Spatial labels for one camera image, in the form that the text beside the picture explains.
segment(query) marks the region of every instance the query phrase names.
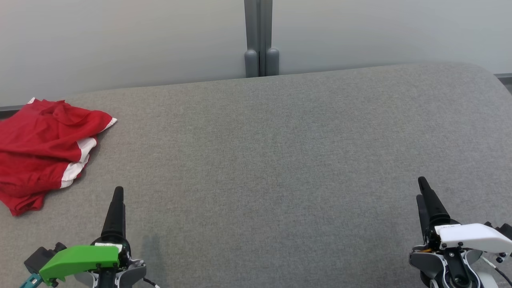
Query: red cloth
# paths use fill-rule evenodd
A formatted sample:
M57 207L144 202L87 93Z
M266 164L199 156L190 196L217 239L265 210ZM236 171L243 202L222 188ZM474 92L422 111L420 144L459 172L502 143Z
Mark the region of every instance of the red cloth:
M37 99L0 121L0 200L13 216L40 210L50 190L80 177L96 134L116 121L63 100Z

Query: green robot part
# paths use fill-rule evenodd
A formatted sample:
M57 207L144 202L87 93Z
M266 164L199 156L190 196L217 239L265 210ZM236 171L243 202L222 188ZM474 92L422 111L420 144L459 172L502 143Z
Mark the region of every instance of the green robot part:
M53 256L39 271L42 280L51 285L50 279L65 281L66 276L80 272L119 265L119 250L115 246L78 245L64 249Z

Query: white stripe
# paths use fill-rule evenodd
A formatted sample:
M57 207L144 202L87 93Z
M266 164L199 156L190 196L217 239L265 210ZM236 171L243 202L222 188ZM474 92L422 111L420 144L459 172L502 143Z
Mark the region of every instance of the white stripe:
M110 122L106 125L105 129L101 130L100 133L105 131L108 127L114 125L116 122L117 122L117 119L112 117L112 120L110 120Z
M87 155L89 155L89 152L91 151L91 149L96 147L96 145L98 144L96 142L96 139L94 139L94 138L84 138L84 139L78 140L76 143L78 144L78 147L80 148L80 151L82 153L79 162L83 162L85 160L85 158L87 157Z
M87 155L83 162L71 162L66 167L66 170L64 170L64 173L62 175L62 182L60 187L65 188L73 184L73 180L76 179L76 176L80 174L83 167L87 164L89 161L89 155Z

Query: gray fabric surface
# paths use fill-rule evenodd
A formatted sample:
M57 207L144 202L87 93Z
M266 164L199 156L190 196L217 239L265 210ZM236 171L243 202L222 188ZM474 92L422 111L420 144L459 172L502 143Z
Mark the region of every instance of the gray fabric surface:
M512 97L477 66L121 89L69 103L119 121L83 178L42 211L0 208L2 287L25 280L39 246L99 236L117 185L134 256L162 288L423 287L408 264L421 242L420 175L455 219L512 222Z

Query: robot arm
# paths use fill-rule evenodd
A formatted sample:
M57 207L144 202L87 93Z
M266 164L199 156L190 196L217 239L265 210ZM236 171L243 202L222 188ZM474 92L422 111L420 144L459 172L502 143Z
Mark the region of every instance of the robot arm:
M461 225L453 220L424 177L418 178L421 195L416 196L423 245L410 253L410 264L421 271L429 287L497 287L489 274L476 273L471 264L482 258L512 285L483 252L496 253L501 263L512 252L512 228L504 224L493 229L490 223Z
M128 288L147 280L146 263L132 259L130 244L126 240L123 188L116 187L107 212L101 236L91 245L67 248L58 243L54 250L40 247L26 261L32 274L20 288L36 288L41 283L57 287L57 279L75 278L92 288Z

